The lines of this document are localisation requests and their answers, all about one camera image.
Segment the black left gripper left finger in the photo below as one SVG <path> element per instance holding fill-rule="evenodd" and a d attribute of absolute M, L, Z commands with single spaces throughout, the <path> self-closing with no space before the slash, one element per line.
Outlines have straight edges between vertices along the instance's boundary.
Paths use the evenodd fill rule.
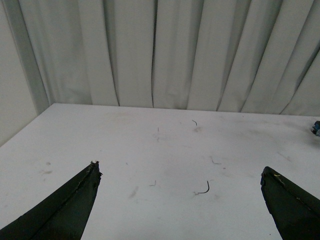
<path fill-rule="evenodd" d="M 102 173 L 91 162 L 51 195 L 0 230 L 2 240 L 79 240 L 91 214 Z"/>

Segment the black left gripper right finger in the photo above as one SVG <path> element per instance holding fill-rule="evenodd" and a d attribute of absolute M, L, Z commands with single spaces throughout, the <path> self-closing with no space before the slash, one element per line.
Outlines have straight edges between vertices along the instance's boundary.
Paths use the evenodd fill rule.
<path fill-rule="evenodd" d="M 283 240 L 320 238 L 320 200 L 269 166 L 261 174 L 261 192 Z"/>

